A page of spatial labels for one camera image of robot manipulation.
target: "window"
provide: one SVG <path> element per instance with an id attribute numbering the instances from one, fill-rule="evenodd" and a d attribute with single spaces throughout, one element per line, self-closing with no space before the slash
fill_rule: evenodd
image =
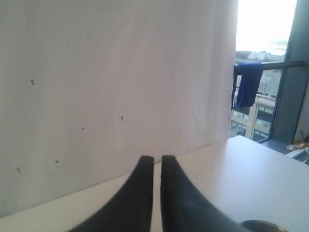
<path id="1" fill-rule="evenodd" d="M 274 117 L 274 108 L 264 105 L 258 105 L 258 111 L 256 116 L 256 124 L 266 128 L 267 134 L 269 133 L 271 123 Z"/>
<path id="2" fill-rule="evenodd" d="M 230 137 L 234 137 L 237 135 L 246 135 L 246 126 L 235 121 L 231 121 L 231 130 L 230 130 Z"/>
<path id="3" fill-rule="evenodd" d="M 254 141 L 259 142 L 266 138 L 268 138 L 268 134 L 265 134 L 259 130 L 254 130 L 253 138 L 252 138 Z"/>
<path id="4" fill-rule="evenodd" d="M 235 63 L 284 61 L 295 6 L 296 0 L 239 0 Z M 252 12 L 267 16 L 256 17 Z M 269 137 L 281 75 L 281 70 L 265 70 L 262 73 L 254 105 L 234 108 L 230 137 L 238 133 L 255 141 Z M 241 76 L 238 76 L 235 99 L 240 81 Z"/>

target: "blue cloth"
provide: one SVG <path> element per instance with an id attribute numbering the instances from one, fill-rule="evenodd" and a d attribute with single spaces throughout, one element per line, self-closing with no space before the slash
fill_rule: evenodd
<path id="1" fill-rule="evenodd" d="M 241 81 L 237 95 L 236 107 L 241 108 L 253 106 L 263 73 L 263 66 L 260 63 L 239 64 L 238 66 L 241 71 L 239 73 L 234 70 L 232 109 L 237 75 L 241 75 Z"/>

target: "white table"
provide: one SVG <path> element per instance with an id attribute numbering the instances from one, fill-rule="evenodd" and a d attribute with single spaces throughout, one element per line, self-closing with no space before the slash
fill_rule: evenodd
<path id="1" fill-rule="evenodd" d="M 235 221 L 265 219 L 309 231 L 309 166 L 238 136 L 178 157 L 191 181 Z M 154 168 L 152 232 L 161 232 L 160 170 Z M 65 232 L 101 208 L 128 175 L 0 219 L 3 232 Z"/>

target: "metal rail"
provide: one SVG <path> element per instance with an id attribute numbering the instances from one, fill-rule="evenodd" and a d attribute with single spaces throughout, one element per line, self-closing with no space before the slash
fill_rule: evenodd
<path id="1" fill-rule="evenodd" d="M 275 62 L 263 62 L 261 63 L 264 70 L 270 69 L 285 69 L 285 68 L 293 68 L 293 67 L 304 67 L 307 66 L 307 63 L 304 61 L 275 61 Z M 241 74 L 241 65 L 234 65 L 234 71 Z"/>

